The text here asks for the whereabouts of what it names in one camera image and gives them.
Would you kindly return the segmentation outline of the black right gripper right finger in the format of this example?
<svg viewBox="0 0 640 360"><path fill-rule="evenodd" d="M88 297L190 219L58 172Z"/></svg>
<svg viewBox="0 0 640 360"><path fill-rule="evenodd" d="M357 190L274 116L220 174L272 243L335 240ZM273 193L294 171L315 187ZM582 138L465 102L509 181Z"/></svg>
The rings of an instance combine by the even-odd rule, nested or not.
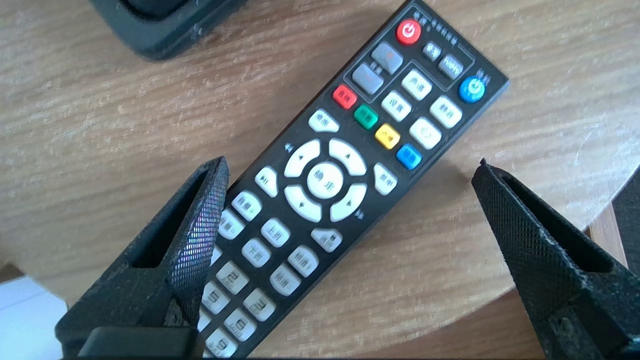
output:
<svg viewBox="0 0 640 360"><path fill-rule="evenodd" d="M639 358L638 276L507 171L471 184L546 358Z"/></svg>

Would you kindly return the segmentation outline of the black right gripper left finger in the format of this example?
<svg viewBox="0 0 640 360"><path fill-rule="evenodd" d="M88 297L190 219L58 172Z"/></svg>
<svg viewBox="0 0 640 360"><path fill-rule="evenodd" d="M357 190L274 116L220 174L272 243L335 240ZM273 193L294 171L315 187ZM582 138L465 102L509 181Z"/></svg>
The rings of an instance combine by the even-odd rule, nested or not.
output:
<svg viewBox="0 0 640 360"><path fill-rule="evenodd" d="M229 167L204 162L57 322L65 358L201 358Z"/></svg>

